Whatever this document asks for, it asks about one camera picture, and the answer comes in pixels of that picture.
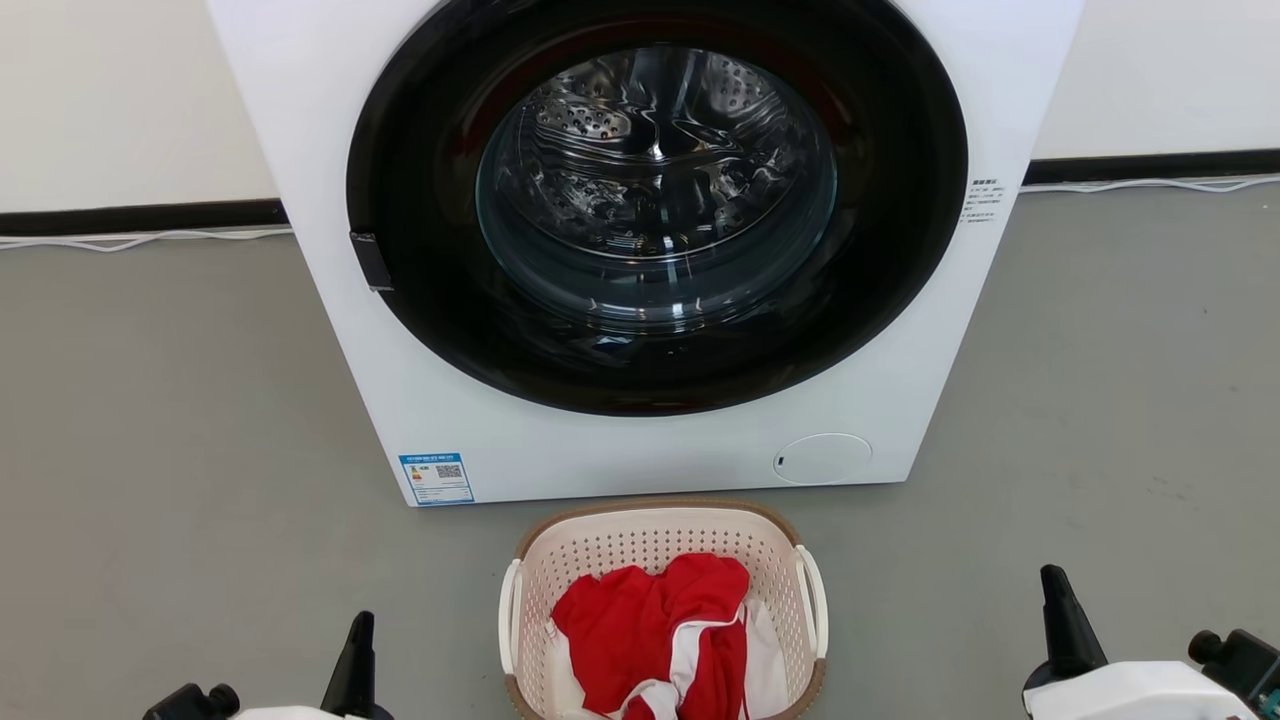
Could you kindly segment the blue white energy label sticker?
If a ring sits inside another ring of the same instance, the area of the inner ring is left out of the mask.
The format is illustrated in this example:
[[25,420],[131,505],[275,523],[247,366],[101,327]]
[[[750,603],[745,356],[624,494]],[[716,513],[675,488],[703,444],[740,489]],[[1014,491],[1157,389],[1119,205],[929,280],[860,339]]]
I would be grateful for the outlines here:
[[401,455],[398,461],[411,507],[475,503],[460,454]]

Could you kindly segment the steel washer drum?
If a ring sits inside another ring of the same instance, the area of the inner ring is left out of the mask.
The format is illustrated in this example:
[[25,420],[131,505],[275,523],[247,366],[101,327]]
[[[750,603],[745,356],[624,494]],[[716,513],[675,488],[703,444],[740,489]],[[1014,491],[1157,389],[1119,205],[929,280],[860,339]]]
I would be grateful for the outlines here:
[[535,302],[612,333],[673,334],[795,274],[837,184],[797,91],[737,58],[659,45],[595,56],[517,101],[475,199],[492,255]]

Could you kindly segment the white garment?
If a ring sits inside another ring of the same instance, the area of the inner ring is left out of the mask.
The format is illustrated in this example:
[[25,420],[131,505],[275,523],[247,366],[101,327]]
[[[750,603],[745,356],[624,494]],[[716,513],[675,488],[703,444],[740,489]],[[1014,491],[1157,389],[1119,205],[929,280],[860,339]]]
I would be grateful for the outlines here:
[[741,720],[773,717],[790,707],[785,652],[769,609],[758,598],[744,603],[748,659]]

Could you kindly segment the white front-load washing machine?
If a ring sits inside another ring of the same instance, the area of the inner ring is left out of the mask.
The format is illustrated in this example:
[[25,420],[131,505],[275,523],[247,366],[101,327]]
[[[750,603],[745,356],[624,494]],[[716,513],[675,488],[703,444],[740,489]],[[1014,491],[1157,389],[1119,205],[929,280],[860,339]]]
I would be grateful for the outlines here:
[[868,346],[776,395],[678,416],[596,416],[516,398],[425,347],[364,278],[346,174],[396,47],[442,0],[205,0],[276,191],[389,465],[460,454],[475,503],[787,487],[774,456],[863,438],[854,483],[908,478],[1012,213],[1087,0],[893,0],[959,70],[972,181],[1007,188],[963,224],[920,295]]

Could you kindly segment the round white filter cover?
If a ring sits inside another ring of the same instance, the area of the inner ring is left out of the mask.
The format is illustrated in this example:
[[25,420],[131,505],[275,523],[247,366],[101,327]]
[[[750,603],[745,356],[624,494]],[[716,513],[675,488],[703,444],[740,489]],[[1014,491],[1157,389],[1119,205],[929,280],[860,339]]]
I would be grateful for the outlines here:
[[773,470],[791,486],[838,486],[854,483],[872,459],[873,448],[858,436],[819,433],[778,451]]

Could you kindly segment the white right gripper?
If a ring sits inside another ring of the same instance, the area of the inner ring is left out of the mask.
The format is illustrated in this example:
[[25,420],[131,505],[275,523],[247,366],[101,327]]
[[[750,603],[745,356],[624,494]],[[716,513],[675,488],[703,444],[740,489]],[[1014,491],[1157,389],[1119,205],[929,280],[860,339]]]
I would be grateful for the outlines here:
[[1180,661],[1110,664],[1065,570],[1039,570],[1046,660],[1024,683],[1030,720],[1260,720]]

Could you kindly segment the black baseboard strip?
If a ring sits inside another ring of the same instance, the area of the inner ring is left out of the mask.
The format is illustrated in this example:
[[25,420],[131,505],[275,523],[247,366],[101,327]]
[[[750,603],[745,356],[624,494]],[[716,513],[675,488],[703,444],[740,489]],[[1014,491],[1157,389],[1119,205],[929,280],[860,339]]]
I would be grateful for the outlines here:
[[1280,174],[1280,149],[1033,160],[1024,186]]
[[287,225],[279,199],[0,213],[3,237],[69,237]]

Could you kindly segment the beige plastic laundry basket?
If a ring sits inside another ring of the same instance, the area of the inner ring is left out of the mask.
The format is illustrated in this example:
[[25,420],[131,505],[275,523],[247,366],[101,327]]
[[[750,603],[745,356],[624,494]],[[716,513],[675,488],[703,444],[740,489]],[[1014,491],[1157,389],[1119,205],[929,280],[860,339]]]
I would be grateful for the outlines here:
[[502,579],[498,648],[518,720],[568,720],[564,674],[548,630],[570,583],[628,565],[664,570],[682,553],[710,552],[748,570],[748,597],[767,609],[780,639],[785,701],[763,720],[801,720],[826,679],[829,614],[810,551],[781,515],[722,498],[649,498],[577,509],[535,527]]

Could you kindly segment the red garment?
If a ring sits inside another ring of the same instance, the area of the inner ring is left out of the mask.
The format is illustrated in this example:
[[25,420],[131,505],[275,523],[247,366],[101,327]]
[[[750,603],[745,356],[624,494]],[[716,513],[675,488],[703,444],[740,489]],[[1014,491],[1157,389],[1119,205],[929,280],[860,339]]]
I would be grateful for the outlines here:
[[748,720],[748,569],[685,553],[584,575],[550,612],[591,720]]

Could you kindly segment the black round washer door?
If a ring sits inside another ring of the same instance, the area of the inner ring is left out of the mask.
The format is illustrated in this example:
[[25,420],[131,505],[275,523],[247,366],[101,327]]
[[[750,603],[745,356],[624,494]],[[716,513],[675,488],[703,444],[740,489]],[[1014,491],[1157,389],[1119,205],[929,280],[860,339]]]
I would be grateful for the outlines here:
[[[814,254],[745,313],[673,334],[612,333],[526,295],[476,211],[485,147],[512,106],[595,56],[699,47],[799,92],[835,147],[835,214]],[[868,346],[938,269],[970,131],[957,69],[893,0],[442,0],[360,113],[351,232],[374,233],[380,293],[444,361],[503,393],[596,416],[749,404]]]

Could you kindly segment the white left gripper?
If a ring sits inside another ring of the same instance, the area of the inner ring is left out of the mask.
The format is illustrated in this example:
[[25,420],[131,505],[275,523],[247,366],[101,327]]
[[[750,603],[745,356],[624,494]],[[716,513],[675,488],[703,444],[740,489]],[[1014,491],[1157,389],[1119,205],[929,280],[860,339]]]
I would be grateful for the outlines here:
[[375,618],[357,612],[317,707],[278,706],[243,708],[232,720],[393,720],[375,698]]

